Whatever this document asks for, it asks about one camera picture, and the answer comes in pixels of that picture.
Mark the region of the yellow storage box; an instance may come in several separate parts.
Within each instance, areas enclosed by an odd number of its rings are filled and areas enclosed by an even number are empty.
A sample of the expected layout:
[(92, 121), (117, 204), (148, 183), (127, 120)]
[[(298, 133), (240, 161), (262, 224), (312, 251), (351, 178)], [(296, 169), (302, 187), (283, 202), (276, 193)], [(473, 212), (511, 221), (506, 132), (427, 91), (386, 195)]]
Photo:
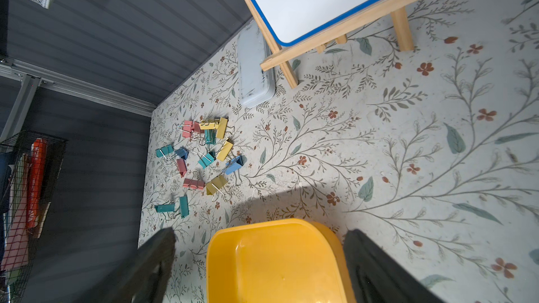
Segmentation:
[(345, 254), (325, 225), (299, 219), (222, 229), (206, 257), (208, 302), (355, 302)]

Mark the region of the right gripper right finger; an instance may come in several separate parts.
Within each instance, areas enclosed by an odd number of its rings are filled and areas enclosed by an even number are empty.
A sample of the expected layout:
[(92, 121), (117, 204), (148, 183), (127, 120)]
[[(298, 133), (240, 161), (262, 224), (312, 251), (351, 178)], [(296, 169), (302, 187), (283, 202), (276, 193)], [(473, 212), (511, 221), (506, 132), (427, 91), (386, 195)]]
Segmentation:
[(441, 302), (362, 231), (348, 231), (343, 250), (357, 302)]

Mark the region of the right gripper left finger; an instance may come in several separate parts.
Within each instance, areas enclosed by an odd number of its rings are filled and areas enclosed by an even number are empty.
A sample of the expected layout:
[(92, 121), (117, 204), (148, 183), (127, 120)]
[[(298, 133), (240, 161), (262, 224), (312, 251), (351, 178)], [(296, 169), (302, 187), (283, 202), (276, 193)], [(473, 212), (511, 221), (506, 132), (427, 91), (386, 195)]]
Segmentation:
[(174, 230), (161, 229), (79, 301), (162, 302), (174, 256)]

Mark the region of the yellow binder clip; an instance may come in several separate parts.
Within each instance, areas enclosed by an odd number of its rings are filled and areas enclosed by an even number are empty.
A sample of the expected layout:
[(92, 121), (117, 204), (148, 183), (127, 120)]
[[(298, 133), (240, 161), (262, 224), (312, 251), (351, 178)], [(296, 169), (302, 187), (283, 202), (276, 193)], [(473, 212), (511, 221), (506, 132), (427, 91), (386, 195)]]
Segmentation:
[(220, 148), (216, 158), (219, 161), (225, 161), (228, 157), (228, 154), (231, 152), (233, 148), (233, 143), (231, 143), (229, 140), (224, 141), (222, 147)]

